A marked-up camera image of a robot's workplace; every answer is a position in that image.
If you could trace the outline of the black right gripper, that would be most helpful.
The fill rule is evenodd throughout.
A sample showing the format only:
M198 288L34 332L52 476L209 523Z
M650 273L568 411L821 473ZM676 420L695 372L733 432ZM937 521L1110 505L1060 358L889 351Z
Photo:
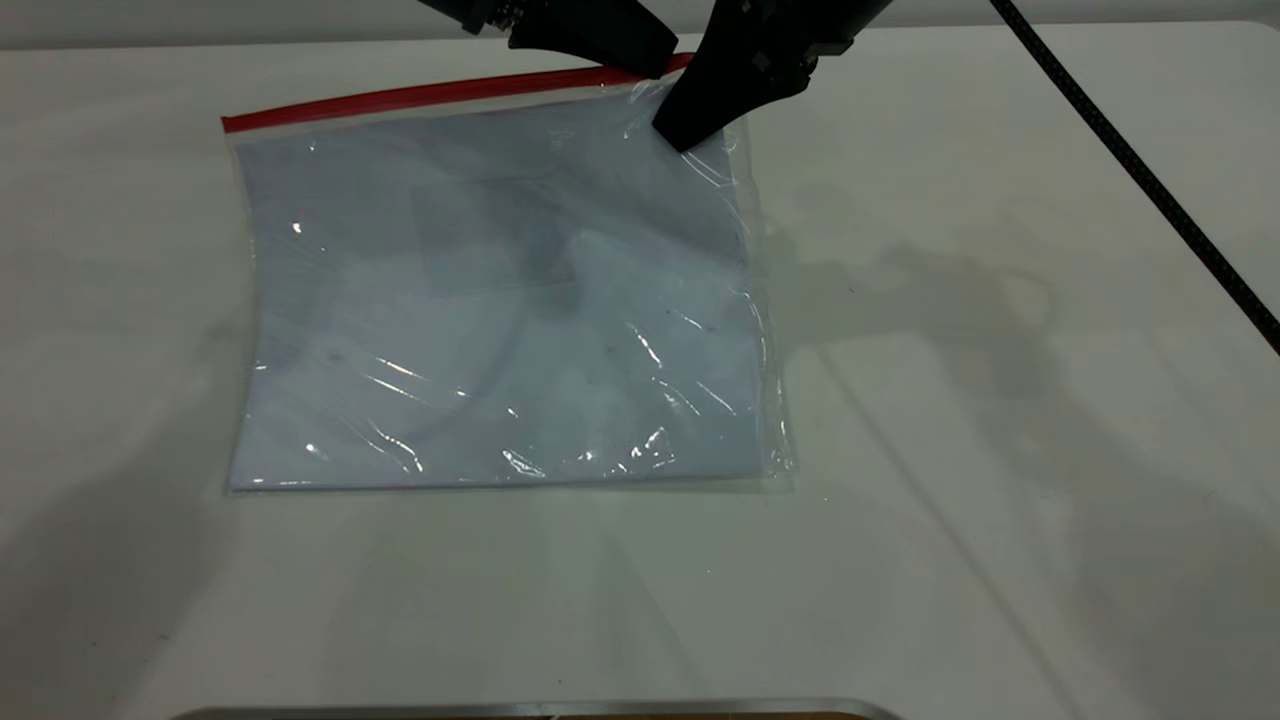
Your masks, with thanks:
M677 152L728 123L804 91L823 56L840 56L888 1L717 1L692 60L653 119Z

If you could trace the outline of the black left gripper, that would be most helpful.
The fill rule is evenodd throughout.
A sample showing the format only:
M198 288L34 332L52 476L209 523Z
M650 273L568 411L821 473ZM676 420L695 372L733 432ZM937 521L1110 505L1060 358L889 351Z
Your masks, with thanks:
M677 37L640 1L421 0L471 35L509 31L508 46L559 53L655 79Z

